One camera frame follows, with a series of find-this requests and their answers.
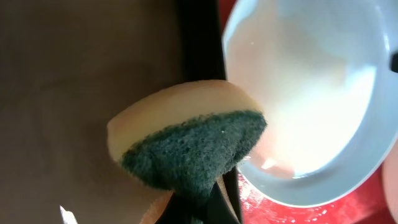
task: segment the black handle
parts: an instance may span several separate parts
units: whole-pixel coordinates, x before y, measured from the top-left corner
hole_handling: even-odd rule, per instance
[[[173,194],[156,224],[191,224],[193,218],[203,221],[203,224],[240,224],[229,210],[217,183],[213,186],[209,200],[201,207]]]

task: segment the red surface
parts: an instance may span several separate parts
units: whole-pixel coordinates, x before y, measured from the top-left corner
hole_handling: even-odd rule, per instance
[[[219,0],[221,24],[224,27],[235,0]],[[239,177],[245,224],[393,224],[382,189],[378,169],[354,192],[331,204],[315,208],[290,208],[265,199],[256,189]]]

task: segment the brown surface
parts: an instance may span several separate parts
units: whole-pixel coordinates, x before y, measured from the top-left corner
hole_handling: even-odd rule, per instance
[[[111,162],[106,123],[183,82],[172,2],[0,2],[0,223],[139,223],[159,196]]]

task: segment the soapy water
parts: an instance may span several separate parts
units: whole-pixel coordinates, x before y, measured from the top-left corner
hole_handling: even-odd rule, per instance
[[[328,52],[278,1],[259,1],[228,43],[228,80],[264,108],[268,127],[250,158],[283,178],[310,175],[336,157],[360,125],[376,68]]]

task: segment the white bowl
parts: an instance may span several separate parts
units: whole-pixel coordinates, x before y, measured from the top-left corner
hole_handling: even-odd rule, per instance
[[[389,60],[393,52],[398,50],[398,1],[260,1],[276,4],[275,14],[278,19],[283,21],[293,17],[297,29],[310,36],[314,40],[314,45],[330,55],[342,58],[346,62],[345,83],[349,83],[350,80],[358,83],[362,78],[366,84],[360,85],[357,89],[351,88],[356,96],[360,96],[358,99],[363,101],[361,104],[351,105],[357,103],[356,98],[352,98],[348,101],[346,108],[339,109],[337,115],[329,114],[338,124],[336,129],[329,131],[327,135],[324,133],[317,136],[330,139],[329,147],[319,149],[322,153],[318,153],[317,156],[324,155],[320,159],[321,162],[319,159],[306,161],[307,174],[301,175],[302,178],[273,177],[256,168],[250,161],[243,162],[239,170],[247,181],[265,197],[279,204],[291,207],[314,207],[330,203],[361,185],[380,166],[390,151],[392,142],[396,140],[398,74],[390,71]],[[248,19],[255,11],[261,13],[261,10],[264,10],[263,7],[258,8],[260,1],[237,1],[224,32],[223,48],[226,55],[228,80],[245,89],[262,103],[267,119],[269,105],[262,96],[269,84],[264,83],[263,76],[270,74],[258,75],[250,72],[228,71],[232,63],[228,55],[229,43],[236,35],[236,30],[242,21]],[[261,23],[256,28],[257,30],[270,29]],[[295,41],[294,37],[289,38],[297,45],[302,44],[302,39]],[[244,47],[261,47],[259,45],[262,42],[250,42],[248,38],[237,44],[245,45]],[[356,109],[358,111],[354,116],[348,116]],[[310,124],[303,129],[320,128],[320,133],[322,133],[322,126],[315,127],[315,123],[311,123],[311,120],[315,118],[307,119]],[[272,128],[273,120],[267,119],[267,121]],[[303,142],[310,144],[312,137],[303,135],[300,128],[295,128]]]

